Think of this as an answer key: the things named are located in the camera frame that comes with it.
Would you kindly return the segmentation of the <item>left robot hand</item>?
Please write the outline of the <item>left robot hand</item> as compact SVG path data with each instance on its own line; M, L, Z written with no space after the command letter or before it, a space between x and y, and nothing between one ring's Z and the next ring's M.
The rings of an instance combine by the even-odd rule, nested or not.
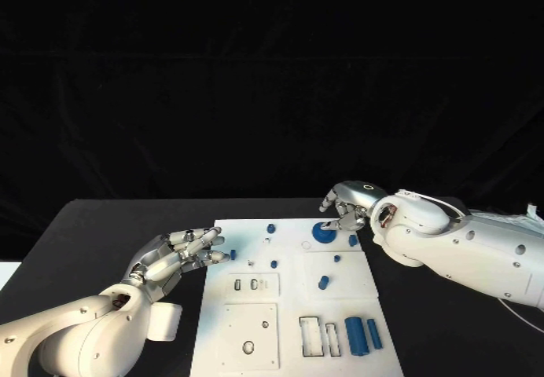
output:
M227 262L229 255L211 249L224 242L220 232L211 227L158 235L135 253L121 283L135 286L151 302L160 301L183 273Z

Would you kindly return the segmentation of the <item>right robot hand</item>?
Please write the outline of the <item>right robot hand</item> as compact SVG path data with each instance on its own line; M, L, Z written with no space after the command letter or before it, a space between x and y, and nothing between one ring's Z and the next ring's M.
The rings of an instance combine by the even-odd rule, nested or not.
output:
M356 231L372 215L376 203L387 196L373 184L363 181L343 181L327 192L318 211L324 213L330 207L336 209L338 218L327 221L320 228L325 231Z

